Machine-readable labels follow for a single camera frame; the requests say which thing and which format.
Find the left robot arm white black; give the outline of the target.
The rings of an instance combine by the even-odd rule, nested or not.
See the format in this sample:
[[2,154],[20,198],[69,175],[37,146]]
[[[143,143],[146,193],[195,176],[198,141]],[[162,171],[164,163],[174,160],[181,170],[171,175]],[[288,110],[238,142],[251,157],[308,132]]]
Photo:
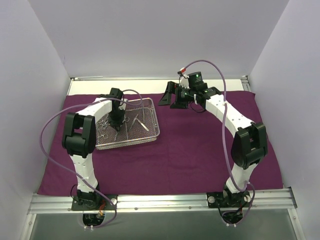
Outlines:
[[95,177],[92,153],[97,143],[96,123],[108,115],[107,126],[119,132],[125,121],[126,103],[123,92],[112,88],[107,95],[100,95],[92,105],[65,117],[62,147],[70,156],[77,173],[76,201],[90,210],[97,209],[102,200],[99,183]]

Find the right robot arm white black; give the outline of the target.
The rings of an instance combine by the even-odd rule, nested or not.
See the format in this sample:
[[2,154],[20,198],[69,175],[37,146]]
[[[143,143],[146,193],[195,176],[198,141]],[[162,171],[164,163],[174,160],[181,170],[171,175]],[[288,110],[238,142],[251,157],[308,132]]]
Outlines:
[[223,203],[234,206],[247,189],[251,175],[268,153],[266,127],[245,117],[225,98],[226,93],[208,87],[201,72],[182,74],[182,82],[169,81],[159,106],[187,109],[192,103],[201,106],[222,123],[222,137],[229,131],[233,136],[231,150],[224,151],[229,178],[222,193]]

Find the metal mesh instrument tray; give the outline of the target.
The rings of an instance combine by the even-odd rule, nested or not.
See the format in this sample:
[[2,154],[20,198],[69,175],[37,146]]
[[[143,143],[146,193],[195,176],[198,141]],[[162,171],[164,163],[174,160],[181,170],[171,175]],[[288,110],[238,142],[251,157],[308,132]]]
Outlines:
[[105,114],[96,123],[96,149],[107,150],[155,141],[160,135],[156,108],[150,97],[142,99],[139,106],[125,108],[124,123],[116,131]]

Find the purple cloth wrap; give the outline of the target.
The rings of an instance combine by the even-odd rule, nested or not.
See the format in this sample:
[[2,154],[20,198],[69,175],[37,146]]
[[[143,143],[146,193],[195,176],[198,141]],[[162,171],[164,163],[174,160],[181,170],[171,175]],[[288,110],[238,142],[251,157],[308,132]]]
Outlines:
[[[209,112],[157,106],[163,93],[142,94],[152,98],[160,134],[153,142],[106,150],[94,150],[92,162],[100,191],[116,195],[178,195],[220,192],[229,177],[222,143],[222,124]],[[227,101],[254,122],[262,122],[255,94],[229,91]],[[67,113],[59,118],[49,155],[75,170],[62,147]],[[249,180],[256,190],[282,189],[283,180],[275,151],[268,141],[268,154]],[[77,177],[48,160],[37,194],[69,196]]]

